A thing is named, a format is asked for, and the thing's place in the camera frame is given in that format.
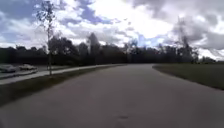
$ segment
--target white cloud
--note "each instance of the white cloud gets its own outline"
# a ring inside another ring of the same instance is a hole
[[[172,24],[153,19],[153,13],[147,9],[147,5],[134,8],[131,3],[122,0],[95,0],[89,8],[101,19],[116,21],[114,25],[120,26],[120,30],[129,27],[145,38],[154,38],[172,29]]]

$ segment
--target sky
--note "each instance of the sky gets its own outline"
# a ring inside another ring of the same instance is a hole
[[[41,47],[46,33],[37,22],[42,0],[0,0],[0,47]],[[132,39],[139,46],[174,45],[178,19],[200,56],[224,60],[222,0],[51,0],[55,33],[74,44],[94,32],[102,44],[122,47]]]

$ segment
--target road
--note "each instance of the road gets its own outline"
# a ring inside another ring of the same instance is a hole
[[[224,92],[128,65],[0,108],[4,128],[223,128]]]
[[[96,66],[68,68],[68,69],[52,71],[52,74],[60,74],[60,73],[76,71],[76,70],[80,70],[80,69],[88,69],[88,68],[103,67],[103,66],[108,66],[108,65],[96,65]],[[46,76],[46,75],[49,75],[49,71],[40,71],[40,72],[31,74],[31,75],[17,76],[17,77],[8,78],[8,79],[2,79],[2,80],[0,80],[0,85],[15,83],[15,82],[32,79],[32,78],[36,78],[36,77],[40,77],[40,76]]]

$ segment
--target green grass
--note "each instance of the green grass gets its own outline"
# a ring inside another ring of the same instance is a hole
[[[66,72],[62,74],[56,74],[52,76],[42,76],[29,80],[24,80],[12,84],[6,84],[0,86],[0,106],[3,106],[9,102],[15,101],[25,96],[29,96],[35,92],[44,90],[55,86],[69,78],[74,78],[82,74],[110,68],[114,66],[96,67],[91,69],[81,69],[78,71]]]
[[[154,68],[163,73],[224,90],[224,65],[221,64],[166,64],[156,65]]]

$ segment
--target parked car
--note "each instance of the parked car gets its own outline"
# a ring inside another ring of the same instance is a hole
[[[3,73],[14,73],[18,71],[18,68],[12,66],[12,65],[1,65],[0,71]]]
[[[24,64],[19,66],[20,70],[36,70],[37,68],[35,66]]]

